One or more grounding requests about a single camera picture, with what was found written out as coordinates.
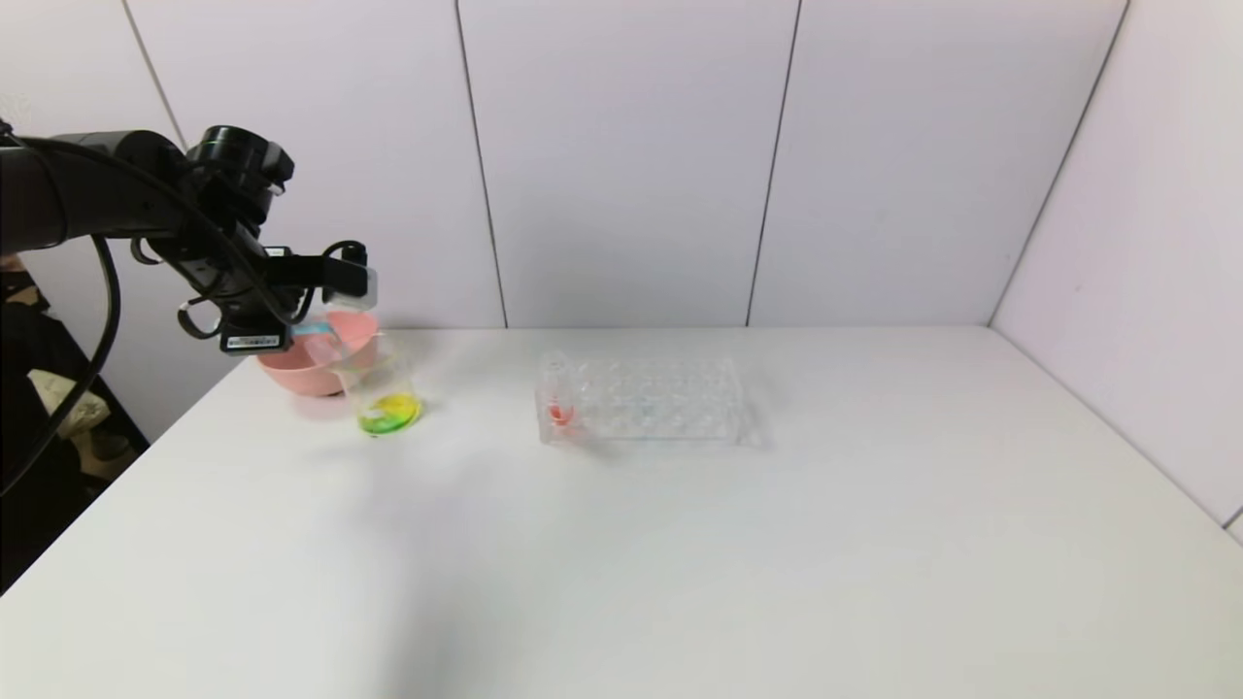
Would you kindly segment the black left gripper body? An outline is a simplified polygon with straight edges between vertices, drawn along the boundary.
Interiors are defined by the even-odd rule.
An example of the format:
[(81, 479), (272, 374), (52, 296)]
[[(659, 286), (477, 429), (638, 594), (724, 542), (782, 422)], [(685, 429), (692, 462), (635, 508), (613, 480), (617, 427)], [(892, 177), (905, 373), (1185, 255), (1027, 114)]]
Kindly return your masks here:
[(221, 307), (218, 350), (225, 354), (275, 354), (292, 350), (288, 323), (262, 305)]

